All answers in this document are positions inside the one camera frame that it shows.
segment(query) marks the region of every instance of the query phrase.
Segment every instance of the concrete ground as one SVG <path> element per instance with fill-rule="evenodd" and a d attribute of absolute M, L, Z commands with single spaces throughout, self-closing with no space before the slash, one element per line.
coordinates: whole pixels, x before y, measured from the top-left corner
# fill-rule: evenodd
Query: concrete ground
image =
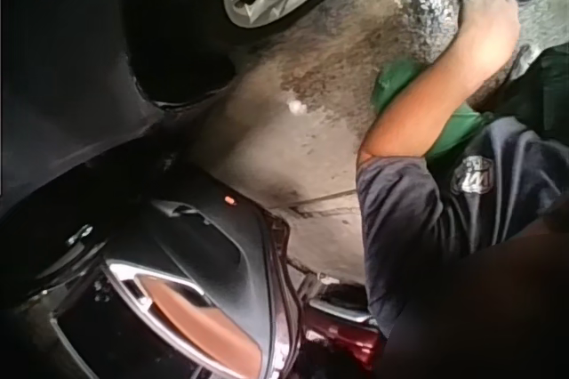
<path fill-rule="evenodd" d="M 242 76 L 194 159 L 290 223 L 296 262 L 363 281 L 355 155 L 373 120 L 374 79 L 395 58 L 433 61 L 453 37 L 458 5 L 326 0 L 268 44 L 238 54 Z M 533 0 L 521 20 L 522 43 L 542 50 L 569 40 L 569 0 Z"/>

